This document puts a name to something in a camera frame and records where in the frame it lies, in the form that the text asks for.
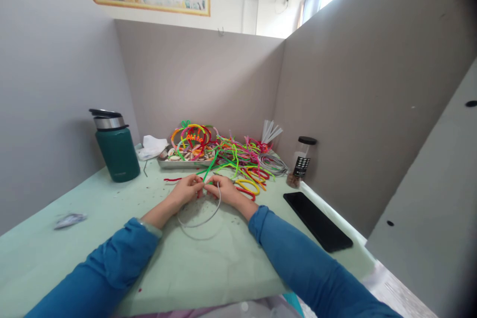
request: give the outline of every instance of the table surface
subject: table surface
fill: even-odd
[[[22,317],[86,256],[111,237],[130,218],[141,217],[173,188],[164,178],[178,178],[193,169],[161,170],[156,160],[147,165],[148,177],[114,183],[104,168],[75,189],[0,237],[0,307],[2,317]],[[231,176],[229,170],[220,174]],[[318,243],[283,199],[294,192],[285,178],[267,182],[256,202]],[[350,249],[332,254],[356,278],[374,267],[362,237],[306,185],[301,189],[353,241]],[[201,200],[181,212],[181,219],[198,222],[217,201]],[[54,231],[68,213],[88,219]],[[263,249],[248,232],[238,211],[220,205],[215,217],[198,228],[183,228],[172,218],[146,269],[118,308],[121,316],[210,307],[258,299],[287,291]]]

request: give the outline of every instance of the water bottle lid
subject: water bottle lid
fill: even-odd
[[[298,137],[298,141],[303,144],[315,145],[318,141],[311,137]]]
[[[89,111],[94,116],[94,123],[99,131],[112,131],[128,127],[124,124],[124,118],[119,112],[104,109],[90,109]]]
[[[90,109],[89,110],[93,116],[101,118],[119,118],[122,117],[122,114],[119,112],[107,111],[105,109]]]

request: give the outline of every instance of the person's right hand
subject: person's right hand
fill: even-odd
[[[204,189],[209,193],[214,194],[218,198],[219,190],[217,188],[217,184],[220,186],[221,199],[226,204],[235,206],[241,199],[247,199],[237,190],[237,188],[234,186],[234,183],[226,176],[212,176],[209,182],[204,186]]]

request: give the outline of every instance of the metal tray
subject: metal tray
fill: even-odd
[[[205,161],[165,161],[167,159],[167,153],[172,148],[172,145],[168,145],[158,156],[158,163],[161,169],[195,169],[197,167],[207,168],[210,166],[210,160]]]

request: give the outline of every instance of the smartphone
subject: smartphone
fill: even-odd
[[[353,241],[304,193],[283,194],[283,197],[326,252],[332,253],[353,246]]]

